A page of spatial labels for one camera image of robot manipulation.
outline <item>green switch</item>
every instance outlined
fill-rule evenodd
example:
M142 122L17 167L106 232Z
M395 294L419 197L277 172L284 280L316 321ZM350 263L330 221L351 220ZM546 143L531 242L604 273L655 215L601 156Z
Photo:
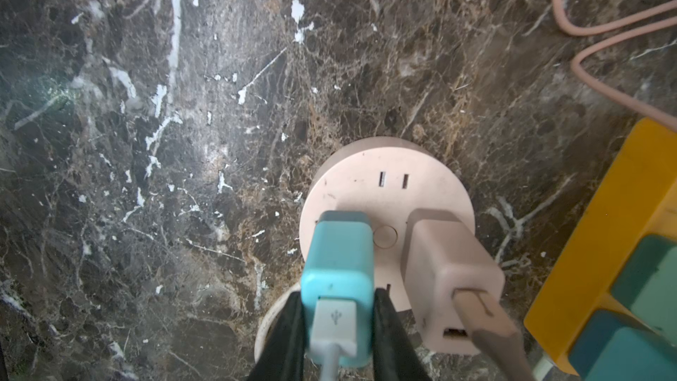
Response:
M677 242L660 235L644 237L616 278L611 295L677 345Z

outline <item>round button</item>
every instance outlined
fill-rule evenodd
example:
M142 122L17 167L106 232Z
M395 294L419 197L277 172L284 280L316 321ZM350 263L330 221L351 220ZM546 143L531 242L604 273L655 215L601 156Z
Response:
M390 249L397 242L397 231L390 225L382 225L374 231L374 244L381 249Z

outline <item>round outlet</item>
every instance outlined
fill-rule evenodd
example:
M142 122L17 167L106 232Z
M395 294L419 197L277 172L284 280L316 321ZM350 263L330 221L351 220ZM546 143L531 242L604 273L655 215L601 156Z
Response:
M327 159L300 216L303 259L326 210L367 214L374 231L374 282L389 288L395 310L411 309L400 262L407 219L415 209L447 210L475 233L475 213L461 181L423 148L394 137L355 141Z

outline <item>black plastic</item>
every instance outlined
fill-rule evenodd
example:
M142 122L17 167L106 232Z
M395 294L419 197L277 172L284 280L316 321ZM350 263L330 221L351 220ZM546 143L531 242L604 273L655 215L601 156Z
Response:
M303 303L300 292L293 292L247 381L300 381L303 379L304 353Z
M372 351L374 381L430 381L411 347L388 292L382 288L377 288L374 293Z

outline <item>outlet slot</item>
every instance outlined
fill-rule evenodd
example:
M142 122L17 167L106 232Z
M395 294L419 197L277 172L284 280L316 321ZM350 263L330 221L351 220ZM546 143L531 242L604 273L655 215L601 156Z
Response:
M468 338L468 333L465 332L465 329L445 328L442 337L456 340L459 338Z

